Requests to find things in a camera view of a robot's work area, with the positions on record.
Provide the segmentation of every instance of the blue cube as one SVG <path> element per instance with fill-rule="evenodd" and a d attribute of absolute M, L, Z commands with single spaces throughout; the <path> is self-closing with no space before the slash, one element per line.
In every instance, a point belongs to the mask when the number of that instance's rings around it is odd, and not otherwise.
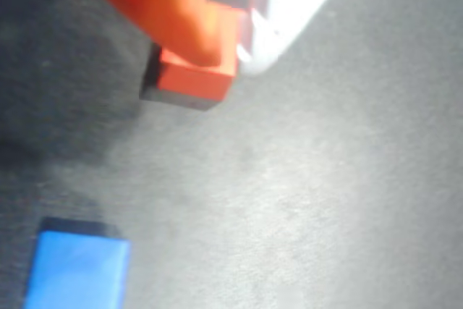
<path fill-rule="evenodd" d="M 120 309 L 130 244 L 42 232 L 24 309 Z"/>

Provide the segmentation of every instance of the blue block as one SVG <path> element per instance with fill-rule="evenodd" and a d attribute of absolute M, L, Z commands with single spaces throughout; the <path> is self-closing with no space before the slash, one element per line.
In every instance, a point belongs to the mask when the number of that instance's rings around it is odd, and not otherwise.
<path fill-rule="evenodd" d="M 24 309 L 120 309 L 126 240 L 42 232 Z"/>

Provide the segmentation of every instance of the orange object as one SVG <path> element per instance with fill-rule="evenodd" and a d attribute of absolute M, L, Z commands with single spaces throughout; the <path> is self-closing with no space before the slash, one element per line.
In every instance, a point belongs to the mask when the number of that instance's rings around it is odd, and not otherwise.
<path fill-rule="evenodd" d="M 217 7 L 208 0 L 109 1 L 153 41 L 190 63 L 221 63 Z"/>
<path fill-rule="evenodd" d="M 161 53 L 160 90 L 222 101 L 237 73 L 237 41 L 239 16 L 242 10 L 213 4 L 219 13 L 221 64 L 217 67 L 196 67 L 173 52 Z"/>

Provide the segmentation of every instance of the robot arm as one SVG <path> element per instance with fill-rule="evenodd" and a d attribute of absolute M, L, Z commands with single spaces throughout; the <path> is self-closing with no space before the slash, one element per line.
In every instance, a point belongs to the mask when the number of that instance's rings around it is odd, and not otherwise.
<path fill-rule="evenodd" d="M 241 70 L 267 70 L 293 44 L 326 0 L 250 0 L 242 16 L 238 56 Z"/>
<path fill-rule="evenodd" d="M 217 7 L 208 0 L 110 0 L 153 41 L 184 60 L 221 63 Z M 250 0 L 240 19 L 241 71 L 267 70 L 292 45 L 326 0 Z"/>
<path fill-rule="evenodd" d="M 221 63 L 217 8 L 208 0 L 109 0 L 150 38 L 198 66 Z"/>

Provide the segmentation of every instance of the gray floor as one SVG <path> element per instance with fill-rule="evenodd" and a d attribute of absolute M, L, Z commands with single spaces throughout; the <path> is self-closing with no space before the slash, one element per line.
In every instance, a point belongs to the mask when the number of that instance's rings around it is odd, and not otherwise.
<path fill-rule="evenodd" d="M 133 241 L 127 309 L 460 308 L 462 25 L 330 0 L 200 112 L 138 100 L 149 42 L 104 0 L 0 0 L 0 308 L 44 216 Z"/>

